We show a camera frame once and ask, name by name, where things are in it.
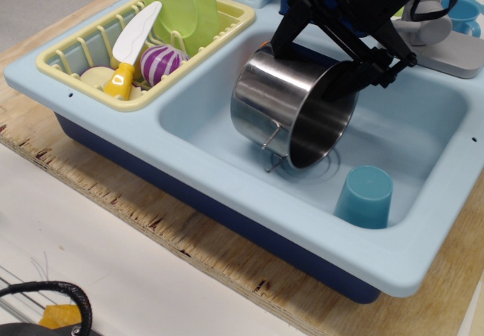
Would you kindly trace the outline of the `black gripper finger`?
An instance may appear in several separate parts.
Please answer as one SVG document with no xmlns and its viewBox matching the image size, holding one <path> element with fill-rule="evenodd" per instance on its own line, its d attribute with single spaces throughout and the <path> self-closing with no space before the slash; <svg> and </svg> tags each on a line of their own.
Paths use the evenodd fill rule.
<svg viewBox="0 0 484 336">
<path fill-rule="evenodd" d="M 321 94 L 323 101 L 337 101 L 369 86 L 364 65 L 357 61 L 341 61 L 330 69 L 329 74 L 330 81 Z"/>
<path fill-rule="evenodd" d="M 313 21 L 311 3 L 295 1 L 287 10 L 274 35 L 270 46 L 275 58 L 281 58 L 293 40 Z"/>
</svg>

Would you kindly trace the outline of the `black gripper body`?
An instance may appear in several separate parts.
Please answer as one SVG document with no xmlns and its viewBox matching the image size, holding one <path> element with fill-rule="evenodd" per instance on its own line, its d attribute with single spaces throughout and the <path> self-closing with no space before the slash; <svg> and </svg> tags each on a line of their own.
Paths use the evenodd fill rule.
<svg viewBox="0 0 484 336">
<path fill-rule="evenodd" d="M 371 49 L 363 63 L 369 85 L 387 87 L 406 67 L 417 63 L 415 54 L 394 28 L 392 16 L 410 0 L 351 0 L 360 6 L 354 10 L 357 25 L 367 30 L 362 40 Z"/>
</svg>

